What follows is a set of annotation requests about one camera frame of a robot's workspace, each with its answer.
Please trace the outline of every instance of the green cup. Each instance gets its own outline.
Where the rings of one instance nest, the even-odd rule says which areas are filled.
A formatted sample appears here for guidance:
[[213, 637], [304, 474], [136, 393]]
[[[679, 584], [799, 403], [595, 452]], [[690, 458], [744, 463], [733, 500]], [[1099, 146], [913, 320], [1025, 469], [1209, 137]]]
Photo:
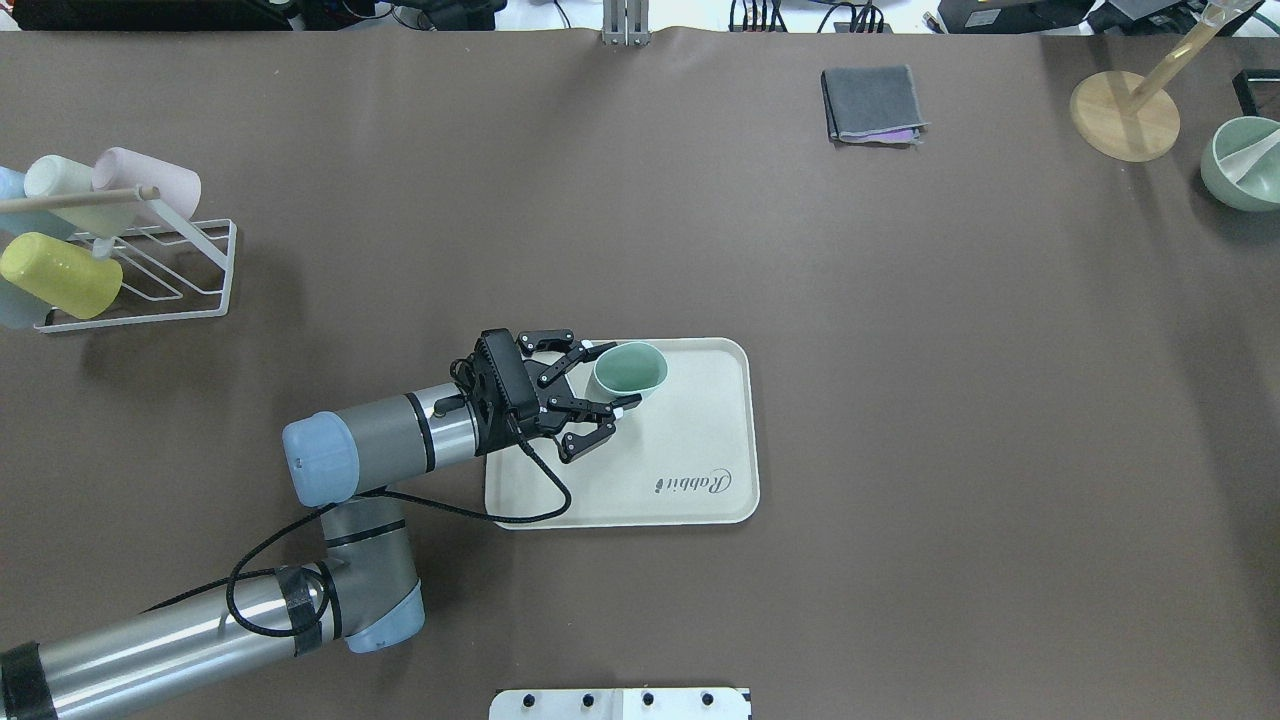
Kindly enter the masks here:
[[600, 355], [591, 368], [593, 388], [611, 397], [649, 397], [667, 379], [667, 359], [648, 342], [627, 342]]
[[1276, 128], [1280, 123], [1256, 115], [1233, 118], [1217, 128], [1201, 156], [1201, 178], [1213, 197], [1247, 213], [1280, 210], [1280, 147], [1263, 155], [1238, 183], [1226, 179], [1221, 165], [1222, 158], [1253, 145]]

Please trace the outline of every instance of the white cup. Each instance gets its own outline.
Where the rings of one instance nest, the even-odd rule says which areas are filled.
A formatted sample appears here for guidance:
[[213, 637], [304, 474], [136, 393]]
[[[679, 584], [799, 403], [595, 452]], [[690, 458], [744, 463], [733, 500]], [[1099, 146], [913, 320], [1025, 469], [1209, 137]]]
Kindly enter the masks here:
[[604, 351], [591, 365], [593, 393], [608, 397], [653, 395], [667, 380], [667, 357], [648, 342], [625, 342]]
[[[45, 155], [27, 170], [22, 188], [27, 197], [93, 192], [92, 178], [93, 170], [88, 165], [68, 160], [61, 155]], [[132, 202], [61, 208], [50, 213], [102, 238], [120, 234], [137, 217]]]
[[200, 205], [200, 176], [150, 155], [111, 147], [93, 164], [93, 190], [160, 188], [160, 199], [189, 220]]

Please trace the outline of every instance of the mint green bowl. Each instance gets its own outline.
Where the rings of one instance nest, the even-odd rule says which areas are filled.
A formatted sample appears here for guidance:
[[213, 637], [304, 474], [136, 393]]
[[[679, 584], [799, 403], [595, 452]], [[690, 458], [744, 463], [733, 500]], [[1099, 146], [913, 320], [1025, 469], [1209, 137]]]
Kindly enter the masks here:
[[1263, 155], [1239, 183], [1226, 179], [1219, 163], [1231, 152], [1271, 135], [1276, 128], [1280, 128], [1280, 123], [1256, 115], [1234, 118], [1217, 128], [1201, 156], [1201, 178], [1213, 197], [1248, 213], [1280, 210], [1280, 146]]

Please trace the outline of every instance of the black tape band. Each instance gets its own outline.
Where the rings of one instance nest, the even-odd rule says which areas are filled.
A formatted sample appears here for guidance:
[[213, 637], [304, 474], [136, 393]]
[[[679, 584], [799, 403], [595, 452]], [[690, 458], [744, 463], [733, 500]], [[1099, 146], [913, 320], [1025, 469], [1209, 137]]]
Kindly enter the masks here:
[[385, 525], [379, 525], [370, 530], [361, 530], [358, 533], [351, 533], [349, 536], [342, 536], [340, 538], [333, 538], [332, 541], [324, 541], [324, 546], [334, 548], [343, 544], [351, 544], [353, 542], [360, 542], [362, 539], [376, 538], [378, 536], [385, 536], [387, 533], [399, 530], [403, 527], [404, 527], [404, 520], [396, 520], [394, 523], [387, 523]]
[[0, 687], [5, 716], [13, 720], [58, 720], [36, 643], [20, 644], [0, 655]]
[[316, 562], [316, 568], [320, 569], [320, 579], [328, 588], [325, 592], [329, 593], [329, 607], [333, 609], [333, 639], [338, 639], [342, 637], [342, 605], [338, 603], [338, 588], [334, 585], [333, 573], [329, 571], [324, 560]]
[[417, 415], [417, 429], [422, 433], [422, 447], [426, 448], [426, 470], [424, 471], [430, 473], [435, 469], [435, 443], [431, 442], [431, 425], [426, 423], [422, 401], [412, 392], [406, 392], [404, 397], [408, 398], [408, 404], [413, 406], [413, 414]]
[[[289, 625], [297, 630], [310, 623], [316, 609], [311, 605], [311, 584], [307, 583], [306, 573], [301, 568], [282, 568], [275, 573], [275, 582], [279, 583], [280, 594], [289, 610]], [[320, 625], [323, 623], [316, 623], [310, 630], [293, 635], [293, 657], [301, 657], [324, 644]]]

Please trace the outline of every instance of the brown table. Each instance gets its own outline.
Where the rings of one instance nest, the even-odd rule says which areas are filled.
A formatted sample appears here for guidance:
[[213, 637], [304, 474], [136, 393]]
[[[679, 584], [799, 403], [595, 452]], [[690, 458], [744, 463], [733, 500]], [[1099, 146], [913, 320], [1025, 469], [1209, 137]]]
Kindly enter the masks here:
[[[758, 717], [1280, 716], [1280, 223], [1197, 177], [1275, 41], [1071, 129], [1167, 38], [0, 37], [0, 163], [123, 145], [244, 232], [232, 313], [5, 333], [0, 647], [125, 618], [302, 514], [279, 432], [445, 379], [479, 331], [737, 340], [733, 527], [511, 533], [410, 509], [428, 626], [150, 717], [484, 717], [518, 687], [750, 687]], [[818, 73], [910, 63], [911, 150]], [[477, 503], [483, 462], [410, 483]], [[321, 555], [312, 528], [265, 561]]]

